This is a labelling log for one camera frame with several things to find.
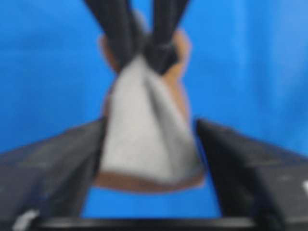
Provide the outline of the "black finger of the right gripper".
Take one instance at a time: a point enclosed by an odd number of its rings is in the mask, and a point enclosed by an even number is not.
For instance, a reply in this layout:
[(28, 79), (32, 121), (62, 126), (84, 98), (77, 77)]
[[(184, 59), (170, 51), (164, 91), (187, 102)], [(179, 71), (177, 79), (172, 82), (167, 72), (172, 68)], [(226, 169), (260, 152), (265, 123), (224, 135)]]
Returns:
[(144, 30), (129, 0), (85, 0), (102, 27), (120, 67), (127, 65), (144, 46)]
[(188, 3), (188, 0), (153, 1), (153, 30), (144, 55), (149, 66), (161, 75), (179, 59), (173, 36)]

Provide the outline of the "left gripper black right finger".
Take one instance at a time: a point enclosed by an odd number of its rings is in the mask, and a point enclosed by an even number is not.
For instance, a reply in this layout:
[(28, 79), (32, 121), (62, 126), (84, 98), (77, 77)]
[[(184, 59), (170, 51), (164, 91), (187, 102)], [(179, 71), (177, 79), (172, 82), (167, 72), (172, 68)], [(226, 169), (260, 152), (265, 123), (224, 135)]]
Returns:
[(196, 133), (221, 214), (251, 218), (258, 231), (308, 228), (308, 159), (204, 119)]

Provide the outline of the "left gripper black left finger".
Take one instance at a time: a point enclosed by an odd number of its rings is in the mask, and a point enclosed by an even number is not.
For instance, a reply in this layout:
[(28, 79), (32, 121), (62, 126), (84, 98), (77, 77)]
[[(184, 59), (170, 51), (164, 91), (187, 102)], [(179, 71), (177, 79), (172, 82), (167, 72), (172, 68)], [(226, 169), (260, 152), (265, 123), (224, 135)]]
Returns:
[(97, 173), (104, 118), (0, 155), (0, 228), (34, 210), (41, 217), (78, 217)]

